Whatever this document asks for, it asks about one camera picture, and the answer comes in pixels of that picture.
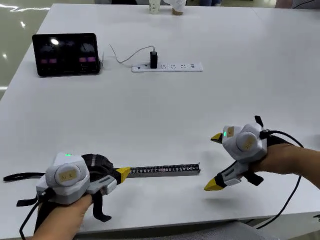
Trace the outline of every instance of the power strip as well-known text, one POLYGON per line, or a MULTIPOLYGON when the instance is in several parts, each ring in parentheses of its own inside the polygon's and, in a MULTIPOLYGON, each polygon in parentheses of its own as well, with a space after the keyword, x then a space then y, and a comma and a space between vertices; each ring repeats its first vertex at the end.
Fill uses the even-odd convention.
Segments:
POLYGON ((199 63, 161 63, 158 62, 157 68, 150 68, 150 63, 132 65, 133 73, 143 72, 202 72, 204 68, 199 63))

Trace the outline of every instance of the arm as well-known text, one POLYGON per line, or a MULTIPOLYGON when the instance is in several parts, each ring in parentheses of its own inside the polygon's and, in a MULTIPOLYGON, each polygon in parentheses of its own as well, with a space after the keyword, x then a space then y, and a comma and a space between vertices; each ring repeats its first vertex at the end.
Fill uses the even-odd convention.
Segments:
POLYGON ((320 151, 288 144, 268 147, 268 154, 251 169, 255 172, 297 174, 308 179, 320 189, 320 151))

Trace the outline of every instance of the paper cup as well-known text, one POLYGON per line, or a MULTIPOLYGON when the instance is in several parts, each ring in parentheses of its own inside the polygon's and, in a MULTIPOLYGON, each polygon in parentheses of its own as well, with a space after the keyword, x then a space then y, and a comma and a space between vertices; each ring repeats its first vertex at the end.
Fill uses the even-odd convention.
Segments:
POLYGON ((158 14, 160 12, 161 0, 149 0, 149 13, 158 14))

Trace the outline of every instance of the yellow label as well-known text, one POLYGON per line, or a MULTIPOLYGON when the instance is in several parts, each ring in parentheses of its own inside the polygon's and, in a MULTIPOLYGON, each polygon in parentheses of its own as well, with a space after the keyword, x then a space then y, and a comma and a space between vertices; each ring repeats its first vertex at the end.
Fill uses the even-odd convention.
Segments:
POLYGON ((60 179, 60 182, 62 183, 75 179, 76 177, 77 177, 77 171, 75 169, 59 173, 59 179, 60 179))
POLYGON ((248 151, 255 142, 256 139, 253 136, 249 136, 243 144, 243 149, 248 151))
POLYGON ((230 126, 228 127, 227 133, 226 133, 226 137, 233 137, 234 136, 234 132, 235 132, 235 127, 234 126, 230 126))

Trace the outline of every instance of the white table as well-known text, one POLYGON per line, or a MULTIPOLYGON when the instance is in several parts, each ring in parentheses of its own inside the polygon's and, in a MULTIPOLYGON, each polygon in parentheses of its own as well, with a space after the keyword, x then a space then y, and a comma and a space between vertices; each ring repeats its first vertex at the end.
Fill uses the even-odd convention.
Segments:
MULTIPOLYGON (((206 192, 206 183, 233 160, 210 137, 224 125, 261 115, 320 150, 320 12, 237 7, 187 7, 172 16, 148 6, 54 4, 38 33, 94 32, 104 51, 96 76, 39 78, 33 47, 0 102, 0 174, 43 172, 58 152, 99 153, 116 167, 200 162, 199 176, 127 179, 104 197, 102 223, 89 210, 82 232, 124 230, 275 215, 295 175, 261 174, 206 192), (162 62, 202 62, 203 72, 132 73, 118 64, 155 45, 162 62)), ((148 61, 146 50, 130 64, 148 61)), ((18 237, 36 179, 0 183, 0 238, 18 237)), ((320 210, 320 191, 307 180, 285 214, 320 210)), ((32 235, 36 217, 25 227, 32 235)))

